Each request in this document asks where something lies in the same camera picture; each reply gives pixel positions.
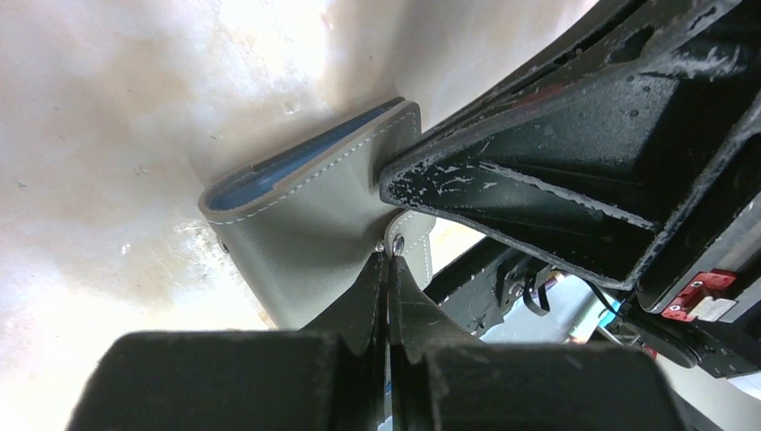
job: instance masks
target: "red plastic part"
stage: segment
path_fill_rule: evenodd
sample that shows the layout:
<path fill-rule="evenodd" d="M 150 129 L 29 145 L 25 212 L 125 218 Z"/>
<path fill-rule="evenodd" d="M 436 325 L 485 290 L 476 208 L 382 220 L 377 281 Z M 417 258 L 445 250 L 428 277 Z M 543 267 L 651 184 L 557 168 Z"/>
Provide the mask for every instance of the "red plastic part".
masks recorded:
<path fill-rule="evenodd" d="M 727 290 L 735 279 L 737 276 L 733 273 L 719 269 L 714 269 L 711 272 L 699 272 L 660 315 L 675 321 L 693 321 L 695 317 L 688 316 L 693 307 L 708 294 L 718 294 Z"/>

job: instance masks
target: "black plastic frame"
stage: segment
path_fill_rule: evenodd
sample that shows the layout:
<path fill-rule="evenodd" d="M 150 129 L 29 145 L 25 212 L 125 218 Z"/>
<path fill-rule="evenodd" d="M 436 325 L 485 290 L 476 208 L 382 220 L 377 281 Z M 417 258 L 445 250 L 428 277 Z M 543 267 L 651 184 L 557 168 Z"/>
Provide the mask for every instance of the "black plastic frame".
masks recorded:
<path fill-rule="evenodd" d="M 389 161 L 380 198 L 629 290 L 761 132 L 759 20 L 753 1 L 602 0 Z"/>

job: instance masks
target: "metal rivet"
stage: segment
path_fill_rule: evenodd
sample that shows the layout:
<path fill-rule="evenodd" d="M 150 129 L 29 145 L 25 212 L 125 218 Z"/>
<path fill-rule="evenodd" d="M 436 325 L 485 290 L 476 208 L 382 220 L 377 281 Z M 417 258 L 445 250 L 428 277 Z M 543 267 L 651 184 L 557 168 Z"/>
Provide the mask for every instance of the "metal rivet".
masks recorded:
<path fill-rule="evenodd" d="M 404 236 L 398 234 L 394 237 L 394 242 L 391 243 L 391 254 L 394 256 L 401 256 L 404 250 Z"/>

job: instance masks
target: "gray leather panel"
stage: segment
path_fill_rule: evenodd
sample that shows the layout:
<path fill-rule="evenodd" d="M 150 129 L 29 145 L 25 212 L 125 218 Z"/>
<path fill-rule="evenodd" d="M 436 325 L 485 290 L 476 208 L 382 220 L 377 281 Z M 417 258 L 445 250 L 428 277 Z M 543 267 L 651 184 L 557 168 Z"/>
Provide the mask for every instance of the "gray leather panel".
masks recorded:
<path fill-rule="evenodd" d="M 238 207 L 214 202 L 249 181 L 251 167 L 201 197 L 201 211 L 279 328 L 300 328 L 327 308 L 382 241 L 398 208 L 381 203 L 377 174 L 416 140 L 419 118 L 417 104 L 402 101 Z"/>
<path fill-rule="evenodd" d="M 431 240 L 428 234 L 436 225 L 436 217 L 415 211 L 404 211 L 394 217 L 386 228 L 384 246 L 390 255 L 392 243 L 397 235 L 405 239 L 402 256 L 412 272 L 417 286 L 424 289 L 433 278 L 431 262 Z"/>

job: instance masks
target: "white surface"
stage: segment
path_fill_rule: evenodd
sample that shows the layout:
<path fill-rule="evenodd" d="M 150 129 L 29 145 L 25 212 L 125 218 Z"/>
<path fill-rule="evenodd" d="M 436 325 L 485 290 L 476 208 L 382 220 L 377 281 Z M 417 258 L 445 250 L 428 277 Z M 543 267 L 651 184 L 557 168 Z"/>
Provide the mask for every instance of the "white surface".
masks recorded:
<path fill-rule="evenodd" d="M 267 326 L 197 211 L 214 178 L 386 96 L 430 127 L 593 3 L 4 1 L 3 428 L 62 428 L 125 332 Z"/>
<path fill-rule="evenodd" d="M 761 401 L 738 390 L 726 379 L 714 379 L 698 367 L 682 368 L 660 355 L 656 361 L 671 387 L 725 431 L 759 429 Z"/>

